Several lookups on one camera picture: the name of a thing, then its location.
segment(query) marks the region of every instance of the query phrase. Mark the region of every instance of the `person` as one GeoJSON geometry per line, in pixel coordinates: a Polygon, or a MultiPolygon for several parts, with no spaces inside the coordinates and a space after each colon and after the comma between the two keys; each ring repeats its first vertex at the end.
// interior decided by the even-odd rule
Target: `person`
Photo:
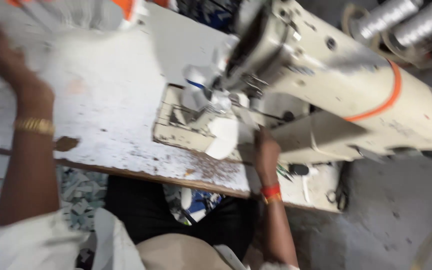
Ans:
{"type": "MultiPolygon", "coordinates": [[[[74,269],[87,234],[69,230],[60,210],[53,159],[50,86],[9,47],[0,25],[0,77],[16,98],[12,153],[0,195],[0,270],[74,269]]],[[[264,127],[256,133],[255,169],[262,185],[262,269],[298,269],[279,191],[280,148],[264,127]]],[[[110,176],[105,209],[94,217],[93,269],[245,269],[241,260],[260,215],[255,200],[226,197],[188,226],[171,215],[160,184],[110,176]]]]}

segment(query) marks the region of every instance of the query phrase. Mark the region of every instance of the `sewing machine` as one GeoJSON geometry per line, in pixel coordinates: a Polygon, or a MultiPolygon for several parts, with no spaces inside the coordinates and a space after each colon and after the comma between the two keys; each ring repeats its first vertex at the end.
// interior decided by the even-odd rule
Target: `sewing machine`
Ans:
{"type": "MultiPolygon", "coordinates": [[[[371,49],[375,36],[379,41],[375,33],[394,37],[392,27],[417,8],[366,39],[354,34],[361,24],[346,20],[343,33],[293,0],[267,1],[255,10],[216,46],[209,66],[188,66],[187,85],[168,86],[155,141],[204,152],[216,137],[209,123],[244,123],[249,115],[271,129],[283,164],[383,161],[432,151],[432,87],[371,49]]],[[[358,19],[371,15],[361,14],[358,19]]],[[[401,27],[396,31],[404,34],[401,27]]],[[[226,159],[250,163],[251,149],[246,126],[226,159]]]]}

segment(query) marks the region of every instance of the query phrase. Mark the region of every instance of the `red thread bracelet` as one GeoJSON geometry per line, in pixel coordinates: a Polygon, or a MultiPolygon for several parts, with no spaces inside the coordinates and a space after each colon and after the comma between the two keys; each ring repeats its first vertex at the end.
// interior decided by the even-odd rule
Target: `red thread bracelet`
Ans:
{"type": "Polygon", "coordinates": [[[271,185],[271,186],[263,186],[261,187],[261,194],[265,198],[269,198],[275,194],[281,193],[281,188],[279,187],[279,183],[271,185]]]}

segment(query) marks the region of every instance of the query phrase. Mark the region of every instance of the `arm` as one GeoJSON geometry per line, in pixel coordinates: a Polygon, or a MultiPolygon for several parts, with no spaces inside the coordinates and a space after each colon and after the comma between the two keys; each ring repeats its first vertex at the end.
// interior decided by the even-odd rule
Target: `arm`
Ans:
{"type": "MultiPolygon", "coordinates": [[[[51,88],[27,68],[21,52],[9,48],[1,27],[0,77],[15,93],[17,119],[52,120],[51,88]]],[[[59,209],[52,139],[35,132],[14,132],[12,155],[0,196],[0,226],[59,209]]]]}
{"type": "MultiPolygon", "coordinates": [[[[255,138],[255,169],[261,180],[261,185],[269,187],[278,184],[276,166],[281,148],[263,126],[260,126],[260,132],[256,133],[255,138]]],[[[298,267],[290,225],[281,200],[272,200],[265,206],[263,222],[264,260],[298,267]]]]}

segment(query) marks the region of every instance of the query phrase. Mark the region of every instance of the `white cloth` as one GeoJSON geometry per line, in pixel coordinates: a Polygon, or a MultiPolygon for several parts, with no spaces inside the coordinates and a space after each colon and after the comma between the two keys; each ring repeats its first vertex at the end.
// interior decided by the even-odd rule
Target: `white cloth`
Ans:
{"type": "MultiPolygon", "coordinates": [[[[98,209],[94,230],[97,243],[93,270],[146,269],[124,224],[113,214],[98,209]]],[[[74,270],[79,250],[88,236],[87,232],[69,230],[62,211],[0,227],[0,270],[74,270]]],[[[232,269],[246,270],[227,246],[214,248],[232,269]]],[[[265,263],[260,270],[298,268],[265,263]]]]}

